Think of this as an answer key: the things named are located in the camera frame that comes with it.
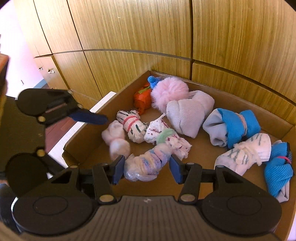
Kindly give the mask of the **white sock teal stripes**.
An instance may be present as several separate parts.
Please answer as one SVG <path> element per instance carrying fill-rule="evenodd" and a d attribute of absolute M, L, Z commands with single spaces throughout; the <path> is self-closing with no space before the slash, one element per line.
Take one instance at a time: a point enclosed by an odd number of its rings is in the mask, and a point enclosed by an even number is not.
<path fill-rule="evenodd" d="M 271 155 L 271 140 L 266 133 L 257 133 L 244 142 L 234 144 L 233 148 L 217 157 L 214 167 L 227 167 L 240 176 L 252 167 L 261 166 Z"/>

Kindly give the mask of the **wooden wardrobe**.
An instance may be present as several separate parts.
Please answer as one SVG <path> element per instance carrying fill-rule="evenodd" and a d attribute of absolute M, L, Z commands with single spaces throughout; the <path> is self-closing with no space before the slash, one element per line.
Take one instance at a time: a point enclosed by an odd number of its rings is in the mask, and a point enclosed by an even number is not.
<path fill-rule="evenodd" d="M 295 124 L 286 1 L 16 1 L 41 74 L 85 106 L 147 70 L 246 99 Z"/>

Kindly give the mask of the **small blue pompom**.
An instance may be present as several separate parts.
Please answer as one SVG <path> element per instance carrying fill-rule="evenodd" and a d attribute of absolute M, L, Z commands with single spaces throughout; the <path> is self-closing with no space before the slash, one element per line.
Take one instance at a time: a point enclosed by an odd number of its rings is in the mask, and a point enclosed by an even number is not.
<path fill-rule="evenodd" d="M 161 78 L 149 76 L 147 78 L 147 81 L 149 83 L 150 89 L 154 89 L 157 86 L 157 84 L 161 81 Z"/>

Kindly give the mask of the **blue sock with pink band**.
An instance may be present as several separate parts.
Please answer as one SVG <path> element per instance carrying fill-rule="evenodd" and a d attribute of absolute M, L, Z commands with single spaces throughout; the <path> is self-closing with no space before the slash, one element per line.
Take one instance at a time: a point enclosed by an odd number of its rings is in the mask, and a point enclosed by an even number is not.
<path fill-rule="evenodd" d="M 213 110 L 202 127 L 208 133 L 212 145 L 228 149 L 261 131 L 253 111 L 235 113 L 223 108 Z"/>

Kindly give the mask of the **brown cardboard box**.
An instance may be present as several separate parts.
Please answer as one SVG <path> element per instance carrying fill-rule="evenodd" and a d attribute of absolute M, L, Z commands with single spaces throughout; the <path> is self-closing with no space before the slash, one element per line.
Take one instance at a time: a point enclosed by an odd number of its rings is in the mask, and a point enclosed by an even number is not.
<path fill-rule="evenodd" d="M 137 79 L 132 80 L 122 90 L 117 92 L 105 105 L 99 108 L 99 113 L 106 114 L 109 119 L 114 119 L 119 110 L 130 110 L 133 108 L 133 94 L 140 89 L 151 75 L 147 71 Z M 221 107 L 234 112 L 251 109 L 259 121 L 263 132 L 270 134 L 271 140 L 288 141 L 292 149 L 295 149 L 295 127 L 287 121 L 258 107 L 244 99 L 236 97 L 224 91 L 220 91 L 206 85 L 190 80 L 185 81 L 190 90 L 201 90 L 212 96 L 215 100 L 215 107 Z M 86 126 L 74 137 L 65 147 L 62 157 L 67 165 L 77 165 L 81 168 L 90 168 L 95 164 L 109 160 L 109 148 L 101 138 L 101 132 L 105 126 L 86 124 Z M 196 162 L 206 169 L 214 166 L 214 161 L 219 154 L 224 152 L 223 148 L 214 147 L 210 143 L 207 133 L 199 130 L 195 139 L 189 138 L 192 145 L 187 162 Z M 158 178 L 151 182 L 130 182 L 121 181 L 114 187 L 116 194 L 138 194 L 158 195 L 170 194 L 176 196 L 181 187 L 177 185 L 169 171 L 165 167 Z M 281 240 L 287 240 L 290 231 L 293 230 L 292 223 L 295 217 L 295 194 L 290 194 L 290 199 L 282 203 L 282 218 L 275 231 Z"/>

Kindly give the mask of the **orange sock bundle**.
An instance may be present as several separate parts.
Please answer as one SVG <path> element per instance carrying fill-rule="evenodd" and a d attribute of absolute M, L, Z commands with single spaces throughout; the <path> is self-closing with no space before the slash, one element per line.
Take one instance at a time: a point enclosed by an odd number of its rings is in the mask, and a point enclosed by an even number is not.
<path fill-rule="evenodd" d="M 150 84 L 146 82 L 144 86 L 137 90 L 133 95 L 133 105 L 137 109 L 139 115 L 142 115 L 145 110 L 151 108 L 151 92 L 152 89 L 150 88 Z"/>

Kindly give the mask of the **white pastel striped sock bundle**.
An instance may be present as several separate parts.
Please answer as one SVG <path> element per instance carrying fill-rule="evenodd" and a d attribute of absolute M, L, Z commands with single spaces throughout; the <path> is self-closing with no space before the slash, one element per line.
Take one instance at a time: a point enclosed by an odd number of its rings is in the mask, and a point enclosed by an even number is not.
<path fill-rule="evenodd" d="M 171 149 L 166 144 L 159 144 L 144 154 L 135 156 L 131 154 L 124 165 L 124 176 L 127 180 L 152 181 L 171 157 Z"/>

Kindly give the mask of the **white speckled sock green band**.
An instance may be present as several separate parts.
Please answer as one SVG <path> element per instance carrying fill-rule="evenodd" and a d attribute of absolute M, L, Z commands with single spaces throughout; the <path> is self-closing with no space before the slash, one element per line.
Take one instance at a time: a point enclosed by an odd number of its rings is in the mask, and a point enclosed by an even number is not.
<path fill-rule="evenodd" d="M 171 152 L 180 160 L 186 159 L 192 145 L 187 140 L 180 137 L 174 129 L 168 126 L 163 120 L 165 116 L 166 114 L 164 113 L 150 122 L 144 140 L 147 143 L 154 145 L 166 144 L 171 148 Z"/>

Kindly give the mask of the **fluffy pink pompom sock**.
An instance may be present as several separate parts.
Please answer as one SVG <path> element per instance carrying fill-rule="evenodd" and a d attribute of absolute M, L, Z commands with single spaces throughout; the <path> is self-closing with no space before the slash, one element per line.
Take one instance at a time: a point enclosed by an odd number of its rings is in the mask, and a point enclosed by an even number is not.
<path fill-rule="evenodd" d="M 161 113 L 166 112 L 170 101 L 187 99 L 188 85 L 177 77 L 167 77 L 160 80 L 151 91 L 152 107 Z"/>

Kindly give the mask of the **blue sock black trim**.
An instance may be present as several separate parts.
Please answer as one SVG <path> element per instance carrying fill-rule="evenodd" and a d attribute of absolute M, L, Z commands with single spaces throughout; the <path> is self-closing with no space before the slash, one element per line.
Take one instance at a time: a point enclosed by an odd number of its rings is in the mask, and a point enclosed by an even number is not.
<path fill-rule="evenodd" d="M 290 180 L 293 177 L 292 151 L 290 144 L 281 140 L 271 146 L 269 161 L 266 162 L 264 178 L 269 194 L 279 203 L 290 198 Z"/>

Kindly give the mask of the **light pink knit sock roll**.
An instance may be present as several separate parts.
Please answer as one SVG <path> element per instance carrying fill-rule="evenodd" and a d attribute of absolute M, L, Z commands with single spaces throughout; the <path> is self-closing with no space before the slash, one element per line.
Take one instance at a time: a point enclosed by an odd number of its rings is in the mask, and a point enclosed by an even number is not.
<path fill-rule="evenodd" d="M 173 129 L 181 135 L 195 138 L 215 100 L 201 90 L 190 91 L 189 98 L 172 100 L 166 106 L 166 116 Z"/>

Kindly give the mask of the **pale pink sock bundle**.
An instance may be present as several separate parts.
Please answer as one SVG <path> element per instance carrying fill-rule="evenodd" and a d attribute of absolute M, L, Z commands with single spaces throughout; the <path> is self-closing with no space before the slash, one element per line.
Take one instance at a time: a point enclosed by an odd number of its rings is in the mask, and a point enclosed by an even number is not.
<path fill-rule="evenodd" d="M 119 156 L 128 158 L 130 155 L 130 144 L 125 139 L 125 130 L 123 124 L 114 120 L 109 124 L 102 134 L 102 139 L 109 146 L 109 154 L 112 161 L 115 161 Z"/>

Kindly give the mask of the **white striped sock red band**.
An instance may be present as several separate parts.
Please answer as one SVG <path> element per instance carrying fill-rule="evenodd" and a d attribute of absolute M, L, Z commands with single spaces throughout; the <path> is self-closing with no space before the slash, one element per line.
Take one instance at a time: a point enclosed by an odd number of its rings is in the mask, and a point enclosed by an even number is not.
<path fill-rule="evenodd" d="M 147 132 L 147 124 L 140 120 L 140 115 L 136 110 L 120 110 L 116 114 L 116 119 L 123 125 L 128 138 L 134 143 L 144 142 Z"/>

